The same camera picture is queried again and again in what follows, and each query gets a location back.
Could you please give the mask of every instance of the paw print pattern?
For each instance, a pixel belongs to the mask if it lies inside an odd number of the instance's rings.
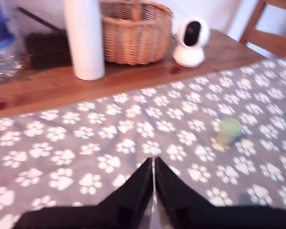
[[[18,168],[20,163],[27,160],[27,153],[24,151],[10,151],[9,155],[2,158],[4,166],[10,166],[12,168]]]
[[[89,139],[93,135],[93,129],[86,126],[81,126],[78,130],[74,130],[74,136],[82,139]]]
[[[51,158],[51,161],[55,162],[58,166],[69,165],[75,158],[75,154],[69,149],[64,151],[55,151],[54,154],[55,156]]]
[[[35,185],[40,181],[40,176],[43,172],[36,168],[31,168],[29,171],[21,172],[15,179],[15,182],[20,183],[22,187],[27,187],[31,184]]]
[[[255,204],[272,204],[272,199],[269,196],[268,190],[262,186],[253,184],[252,187],[247,189],[247,193],[250,195],[252,202]]]
[[[142,147],[145,154],[157,156],[161,153],[160,145],[157,142],[147,141],[147,143],[142,144]]]
[[[187,146],[191,146],[193,142],[197,141],[196,136],[191,133],[187,132],[185,130],[181,130],[180,133],[177,134],[179,141],[183,144],[186,144]]]
[[[237,185],[237,178],[239,175],[231,166],[217,166],[217,169],[216,174],[224,183],[227,184],[231,182],[232,184]]]
[[[191,130],[195,130],[197,132],[206,130],[206,127],[204,126],[203,121],[193,119],[192,121],[188,121],[187,123],[189,124],[189,127],[191,128]]]
[[[0,187],[0,211],[5,206],[10,206],[14,203],[15,192],[8,190],[6,187]]]
[[[220,191],[216,187],[207,190],[206,194],[209,197],[210,203],[215,206],[222,207],[233,204],[232,200],[228,197],[228,194],[225,191]]]
[[[174,144],[170,144],[166,150],[169,157],[175,161],[183,161],[183,158],[186,156],[186,153],[183,150],[182,146],[176,146]]]
[[[195,154],[202,160],[203,162],[214,161],[216,157],[215,153],[212,152],[210,147],[197,146],[195,149]]]
[[[81,152],[80,155],[91,155],[94,152],[100,151],[100,145],[99,144],[94,144],[90,143],[86,146],[81,146]]]
[[[135,153],[135,142],[130,139],[124,139],[122,142],[116,145],[116,151],[125,154]]]
[[[270,177],[272,180],[284,181],[284,177],[281,174],[281,170],[270,163],[266,163],[266,165],[259,166],[262,170],[262,173],[265,177]]]
[[[34,211],[40,210],[42,208],[50,208],[56,205],[55,200],[51,200],[50,196],[44,196],[42,198],[34,199],[32,202],[32,207]]]
[[[206,167],[199,166],[197,164],[192,164],[191,168],[187,169],[187,172],[194,181],[201,181],[202,183],[207,183],[211,174],[208,173]]]
[[[50,174],[51,181],[49,182],[49,186],[59,191],[65,190],[73,184],[72,174],[73,171],[69,168],[57,169],[56,172]]]
[[[92,175],[91,173],[87,173],[80,179],[78,182],[81,185],[81,193],[83,194],[91,194],[94,195],[96,193],[97,188],[102,187],[100,175]]]
[[[253,142],[243,139],[241,142],[235,143],[237,150],[246,156],[256,155]]]
[[[105,154],[104,156],[99,156],[98,158],[100,169],[104,169],[106,173],[112,173],[114,168],[119,168],[121,166],[120,159],[117,156],[111,156]]]
[[[249,175],[250,173],[256,172],[253,162],[247,160],[243,156],[240,156],[239,158],[234,157],[233,161],[235,163],[235,168],[243,174]]]

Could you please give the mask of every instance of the gray tablecloth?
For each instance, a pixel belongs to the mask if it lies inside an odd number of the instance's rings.
[[[218,122],[246,137],[222,148]],[[286,60],[0,119],[0,229],[44,206],[97,204],[161,156],[213,204],[286,206]]]

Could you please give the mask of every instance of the wooden chair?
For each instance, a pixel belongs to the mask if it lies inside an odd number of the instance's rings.
[[[277,56],[286,57],[286,37],[262,32],[255,28],[266,5],[286,10],[286,0],[259,0],[240,42],[245,45],[250,42]]]

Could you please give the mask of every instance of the wicker basket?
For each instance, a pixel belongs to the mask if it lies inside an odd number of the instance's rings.
[[[105,59],[148,64],[165,56],[171,43],[172,11],[150,1],[100,1]]]

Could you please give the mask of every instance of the table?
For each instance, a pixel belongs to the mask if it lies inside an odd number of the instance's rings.
[[[20,71],[0,83],[0,117],[65,106],[79,101],[99,98],[176,80],[191,78],[220,70],[251,64],[264,57],[238,43],[220,31],[212,30],[205,46],[205,61],[197,68],[179,66],[172,53],[149,65],[118,65],[106,63],[106,75],[97,81],[75,77],[71,66]]]

